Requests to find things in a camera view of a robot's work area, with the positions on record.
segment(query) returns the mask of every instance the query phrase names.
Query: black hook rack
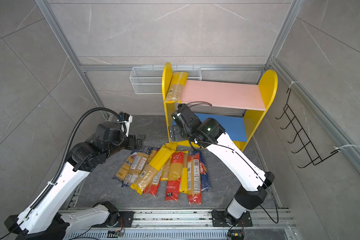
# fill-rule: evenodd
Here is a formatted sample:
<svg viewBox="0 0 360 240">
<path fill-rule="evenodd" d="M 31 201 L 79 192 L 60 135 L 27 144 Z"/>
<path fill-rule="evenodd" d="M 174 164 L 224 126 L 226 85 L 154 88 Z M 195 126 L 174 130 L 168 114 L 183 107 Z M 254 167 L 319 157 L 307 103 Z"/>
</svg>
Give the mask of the black hook rack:
<svg viewBox="0 0 360 240">
<path fill-rule="evenodd" d="M 287 102 L 286 102 L 286 104 L 285 104 L 285 106 L 284 106 L 284 108 L 283 108 L 283 111 L 284 111 L 284 112 L 283 112 L 283 114 L 280 116 L 280 118 L 282 118 L 282 117 L 284 116 L 284 114 L 285 114 L 285 115 L 287 116 L 287 118 L 289 119 L 289 123 L 288 123 L 288 125 L 287 125 L 286 127 L 284 127 L 284 128 L 281 127 L 281 129 L 286 129 L 289 125 L 292 125 L 292 126 L 293 126 L 293 129 L 295 130 L 296 134 L 295 134 L 295 137 L 293 138 L 293 141 L 292 141 L 292 142 L 289 142 L 289 141 L 288 141 L 288 142 L 289 142 L 290 144 L 292 144 L 292 143 L 295 142 L 296 138 L 299 137 L 299 140 L 300 140 L 300 142 L 301 142 L 301 144 L 302 144 L 303 146 L 302 146 L 302 148 L 300 148 L 297 152 L 293 152 L 293 151 L 291 151 L 291 152 L 292 152 L 292 153 L 298 153 L 298 152 L 300 152 L 301 150 L 304 149 L 304 150 L 307 152 L 307 154 L 308 154 L 308 156 L 309 156 L 309 159 L 311 160 L 307 165 L 305 165 L 305 166 L 303 166 L 303 167 L 300 167 L 300 166 L 298 166 L 298 167 L 299 167 L 299 168 L 305 168 L 305 167 L 307 167 L 307 166 L 310 165 L 310 164 L 313 164 L 313 165 L 316 166 L 317 164 L 323 162 L 324 160 L 326 160 L 326 159 L 328 159 L 329 157 L 331 157 L 331 156 L 335 155 L 336 153 L 338 153 L 339 150 L 336 149 L 335 151 L 330 152 L 330 153 L 329 153 L 329 156 L 326 157 L 326 158 L 324 158 L 324 159 L 319 155 L 319 153 L 318 153 L 317 150 L 316 150 L 315 145 L 313 144 L 313 142 L 312 142 L 311 139 L 309 138 L 308 134 L 305 132 L 304 128 L 302 127 L 300 121 L 298 120 L 298 118 L 296 117 L 296 115 L 293 113 L 292 109 L 291 109 L 291 108 L 289 107 L 289 105 L 288 105 L 289 96 L 291 95 L 291 89 L 288 89 L 286 93 L 288 93 L 288 98 L 287 98 Z M 290 117 L 288 116 L 288 114 L 287 114 L 287 112 L 286 112 L 287 109 L 289 109 L 289 110 L 292 112 L 293 118 L 290 118 Z M 299 128 L 299 130 L 297 130 L 296 127 L 295 127 L 295 126 L 293 125 L 293 123 L 292 123 L 292 121 L 293 121 L 294 119 L 296 119 L 296 121 L 299 123 L 299 125 L 297 126 L 297 128 Z M 308 142 L 307 142 L 307 143 L 304 143 L 304 142 L 303 142 L 303 140 L 302 140 L 301 137 L 300 137 L 300 134 L 305 134 L 305 136 L 306 136 L 307 139 L 308 139 Z M 311 157 L 311 155 L 309 154 L 309 151 L 308 151 L 307 148 L 306 148 L 308 145 L 311 145 L 311 146 L 313 147 L 313 149 L 315 150 L 315 152 L 316 152 L 316 154 L 317 154 L 317 156 L 318 156 L 317 158 L 315 158 L 315 159 L 312 160 L 312 157 Z"/>
</svg>

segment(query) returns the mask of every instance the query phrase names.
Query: cable tie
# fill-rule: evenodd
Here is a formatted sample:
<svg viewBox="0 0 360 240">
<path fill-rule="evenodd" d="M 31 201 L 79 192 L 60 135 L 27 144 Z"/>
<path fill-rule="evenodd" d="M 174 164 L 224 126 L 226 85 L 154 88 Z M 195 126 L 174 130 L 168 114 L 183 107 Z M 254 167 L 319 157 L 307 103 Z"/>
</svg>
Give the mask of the cable tie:
<svg viewBox="0 0 360 240">
<path fill-rule="evenodd" d="M 292 81 L 288 88 L 291 88 L 292 84 L 294 83 L 298 83 L 298 82 Z"/>
<path fill-rule="evenodd" d="M 343 147 L 359 147 L 359 146 L 357 146 L 355 144 L 346 144 L 346 145 L 343 145 L 341 147 L 335 147 L 335 146 L 333 146 L 333 147 L 335 148 L 335 150 L 341 152 L 340 148 L 343 148 Z"/>
</svg>

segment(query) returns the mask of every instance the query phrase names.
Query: white mesh basket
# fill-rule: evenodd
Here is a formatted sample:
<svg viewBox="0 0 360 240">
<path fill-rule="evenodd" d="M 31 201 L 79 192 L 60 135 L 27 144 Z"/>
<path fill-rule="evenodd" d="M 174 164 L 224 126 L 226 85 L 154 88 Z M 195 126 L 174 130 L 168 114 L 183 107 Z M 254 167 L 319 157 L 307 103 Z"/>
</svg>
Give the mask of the white mesh basket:
<svg viewBox="0 0 360 240">
<path fill-rule="evenodd" d="M 161 94 L 161 83 L 163 77 L 163 66 L 134 67 L 129 79 L 136 94 Z M 172 71 L 187 72 L 187 80 L 201 80 L 202 71 L 200 67 L 177 67 L 172 66 Z"/>
</svg>

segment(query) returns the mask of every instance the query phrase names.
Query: black mounting plate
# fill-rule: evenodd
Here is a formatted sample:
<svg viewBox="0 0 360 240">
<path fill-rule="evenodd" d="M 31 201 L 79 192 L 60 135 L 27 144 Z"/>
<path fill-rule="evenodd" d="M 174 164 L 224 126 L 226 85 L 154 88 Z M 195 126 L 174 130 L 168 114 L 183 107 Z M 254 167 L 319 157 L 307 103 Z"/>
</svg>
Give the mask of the black mounting plate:
<svg viewBox="0 0 360 240">
<path fill-rule="evenodd" d="M 226 221 L 224 216 L 224 211 L 213 210 L 212 214 L 212 225 L 214 227 L 231 227 Z M 252 227 L 252 218 L 249 211 L 246 211 L 242 216 L 241 220 L 244 222 L 244 227 Z"/>
<path fill-rule="evenodd" d="M 132 227 L 133 216 L 135 212 L 119 211 L 120 218 L 123 218 L 124 227 Z M 92 227 L 107 227 L 105 223 L 93 225 Z M 115 228 L 121 227 L 121 221 L 119 221 Z"/>
</svg>

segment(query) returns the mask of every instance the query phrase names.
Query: corrugated black hose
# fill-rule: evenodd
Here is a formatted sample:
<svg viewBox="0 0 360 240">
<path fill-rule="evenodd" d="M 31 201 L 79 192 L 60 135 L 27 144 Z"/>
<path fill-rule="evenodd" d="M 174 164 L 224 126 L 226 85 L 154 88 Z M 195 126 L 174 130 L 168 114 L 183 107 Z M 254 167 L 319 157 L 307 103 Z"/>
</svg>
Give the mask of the corrugated black hose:
<svg viewBox="0 0 360 240">
<path fill-rule="evenodd" d="M 53 188 L 54 184 L 57 182 L 58 178 L 61 175 L 62 169 L 64 168 L 64 164 L 67 162 L 67 156 L 69 151 L 71 150 L 71 145 L 73 142 L 73 138 L 75 137 L 75 134 L 77 132 L 77 130 L 79 129 L 80 124 L 83 122 L 83 120 L 91 113 L 96 112 L 96 111 L 106 111 L 109 113 L 112 113 L 114 116 L 116 116 L 116 118 L 119 120 L 119 122 L 122 122 L 122 119 L 120 118 L 119 114 L 117 114 L 115 111 L 108 109 L 108 108 L 92 108 L 88 111 L 86 111 L 81 117 L 80 119 L 77 121 L 75 127 L 72 130 L 71 136 L 69 137 L 68 143 L 67 143 L 67 147 L 65 148 L 64 151 L 64 155 L 62 157 L 60 166 L 58 171 L 56 172 L 56 174 L 54 175 L 53 179 L 51 180 L 52 184 L 49 184 L 48 187 L 43 191 L 43 193 L 38 197 L 38 199 L 31 205 L 31 209 L 35 209 L 39 203 L 45 198 L 45 196 L 48 194 L 48 192 Z M 122 123 L 123 128 L 124 128 L 124 134 L 127 133 L 127 128 L 125 127 L 125 123 Z"/>
</svg>

